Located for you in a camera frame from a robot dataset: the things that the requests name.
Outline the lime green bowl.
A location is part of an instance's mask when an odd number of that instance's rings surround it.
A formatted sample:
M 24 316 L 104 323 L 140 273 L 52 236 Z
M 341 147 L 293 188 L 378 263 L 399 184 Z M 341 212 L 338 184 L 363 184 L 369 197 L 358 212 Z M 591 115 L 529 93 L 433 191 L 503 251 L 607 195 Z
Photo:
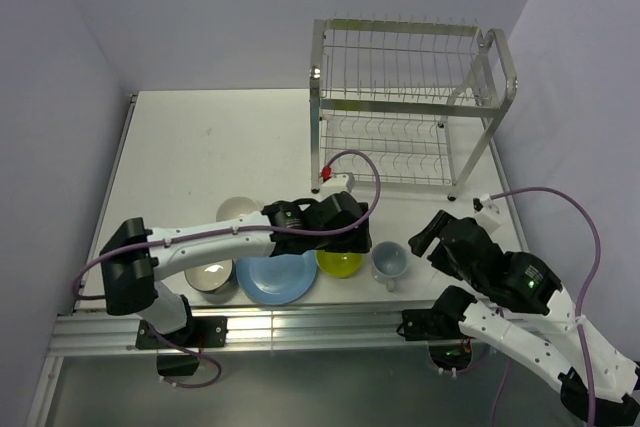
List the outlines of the lime green bowl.
M 361 267 L 363 255 L 316 251 L 315 258 L 318 268 L 325 274 L 334 278 L 347 278 Z

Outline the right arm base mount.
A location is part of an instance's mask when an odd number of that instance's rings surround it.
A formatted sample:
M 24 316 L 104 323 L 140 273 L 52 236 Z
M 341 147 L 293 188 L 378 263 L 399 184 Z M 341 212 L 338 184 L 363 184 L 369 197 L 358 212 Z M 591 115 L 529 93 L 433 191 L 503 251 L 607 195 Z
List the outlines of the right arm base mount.
M 406 309 L 401 312 L 401 323 L 396 334 L 406 342 L 442 342 L 430 345 L 429 356 L 438 368 L 453 371 L 470 366 L 473 353 L 471 338 L 434 309 Z

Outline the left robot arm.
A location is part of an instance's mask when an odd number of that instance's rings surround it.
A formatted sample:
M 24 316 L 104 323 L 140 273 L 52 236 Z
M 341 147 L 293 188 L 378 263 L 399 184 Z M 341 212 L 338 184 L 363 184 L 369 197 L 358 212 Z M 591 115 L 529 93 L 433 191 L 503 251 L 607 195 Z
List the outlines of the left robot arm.
M 136 315 L 172 346 L 195 333 L 185 296 L 165 279 L 226 260 L 303 255 L 324 250 L 367 253 L 371 205 L 343 191 L 317 201 L 277 201 L 236 219 L 189 228 L 149 228 L 140 217 L 124 221 L 100 252 L 111 316 Z

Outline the pale blue mug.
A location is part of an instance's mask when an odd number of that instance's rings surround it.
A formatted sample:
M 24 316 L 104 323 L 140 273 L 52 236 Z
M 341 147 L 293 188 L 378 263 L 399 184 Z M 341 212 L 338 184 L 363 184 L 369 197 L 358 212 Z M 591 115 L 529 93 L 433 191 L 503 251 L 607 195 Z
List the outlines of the pale blue mug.
M 385 241 L 371 251 L 371 275 L 387 292 L 394 292 L 396 284 L 409 268 L 406 250 L 398 243 Z

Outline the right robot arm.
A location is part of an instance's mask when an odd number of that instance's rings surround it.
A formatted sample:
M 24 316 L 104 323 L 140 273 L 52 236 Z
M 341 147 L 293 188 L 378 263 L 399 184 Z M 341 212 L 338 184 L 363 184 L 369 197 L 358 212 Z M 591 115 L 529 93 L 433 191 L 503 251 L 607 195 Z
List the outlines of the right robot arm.
M 559 393 L 564 407 L 597 426 L 631 426 L 639 366 L 578 317 L 568 290 L 539 258 L 502 250 L 491 235 L 499 213 L 456 218 L 440 210 L 408 241 L 413 255 L 464 281 L 448 286 L 406 334 L 474 337 L 528 368 Z

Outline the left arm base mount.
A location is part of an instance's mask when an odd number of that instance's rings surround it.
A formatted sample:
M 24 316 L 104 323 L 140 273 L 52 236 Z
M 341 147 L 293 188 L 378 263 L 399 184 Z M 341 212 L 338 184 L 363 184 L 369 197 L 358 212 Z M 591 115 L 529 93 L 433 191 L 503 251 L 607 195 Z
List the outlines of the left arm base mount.
M 205 363 L 215 370 L 210 385 L 221 376 L 221 366 L 211 359 L 205 350 L 222 348 L 226 344 L 228 318 L 225 316 L 196 316 L 186 327 L 173 333 L 160 334 L 148 322 L 142 320 L 138 326 L 135 349 L 157 351 L 156 370 L 165 382 L 187 386 L 186 380 Z

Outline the white ceramic bowl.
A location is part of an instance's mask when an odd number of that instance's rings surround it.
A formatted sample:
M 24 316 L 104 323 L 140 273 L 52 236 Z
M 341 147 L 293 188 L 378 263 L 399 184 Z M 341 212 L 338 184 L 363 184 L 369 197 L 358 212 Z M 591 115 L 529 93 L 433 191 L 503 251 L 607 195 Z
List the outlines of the white ceramic bowl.
M 220 204 L 216 211 L 216 221 L 224 222 L 250 214 L 254 211 L 260 211 L 264 204 L 258 200 L 236 196 L 226 199 Z

